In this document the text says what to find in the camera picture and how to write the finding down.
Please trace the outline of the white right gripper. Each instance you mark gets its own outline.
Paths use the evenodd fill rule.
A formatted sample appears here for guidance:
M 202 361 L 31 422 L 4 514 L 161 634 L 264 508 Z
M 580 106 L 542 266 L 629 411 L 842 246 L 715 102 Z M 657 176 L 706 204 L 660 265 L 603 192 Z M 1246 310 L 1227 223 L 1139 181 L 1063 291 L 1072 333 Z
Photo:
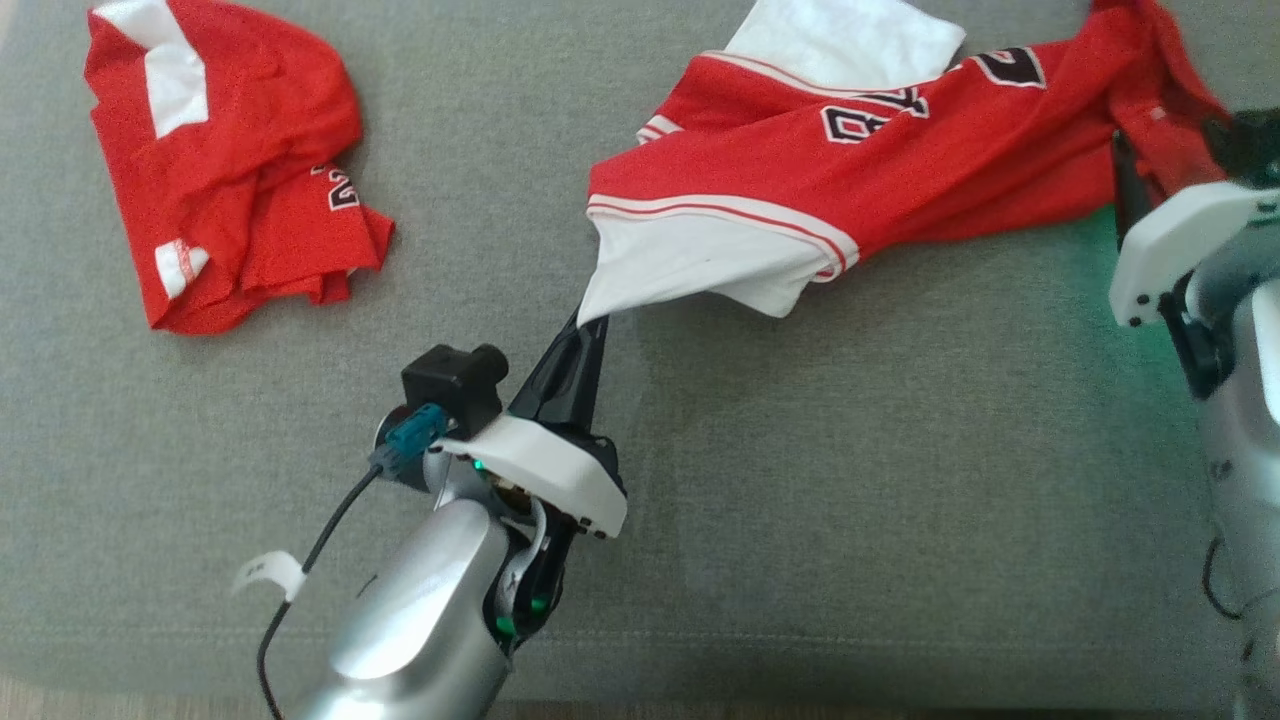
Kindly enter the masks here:
M 1204 183 L 1180 190 L 1151 211 L 1151 195 L 1128 136 L 1112 136 L 1115 227 L 1123 241 L 1108 291 L 1120 327 L 1157 319 L 1155 305 L 1187 274 L 1252 223 L 1277 217 L 1277 188 Z

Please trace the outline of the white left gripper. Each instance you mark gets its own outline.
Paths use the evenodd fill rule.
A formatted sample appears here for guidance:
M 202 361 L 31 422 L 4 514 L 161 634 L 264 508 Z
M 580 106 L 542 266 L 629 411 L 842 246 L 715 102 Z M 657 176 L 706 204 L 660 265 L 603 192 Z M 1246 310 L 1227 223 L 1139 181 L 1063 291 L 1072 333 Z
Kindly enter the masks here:
M 604 464 L 535 421 L 593 428 L 608 322 L 580 325 L 572 313 L 509 404 L 509 414 L 470 439 L 436 445 L 470 456 L 509 484 L 571 516 L 589 532 L 616 538 L 628 501 Z

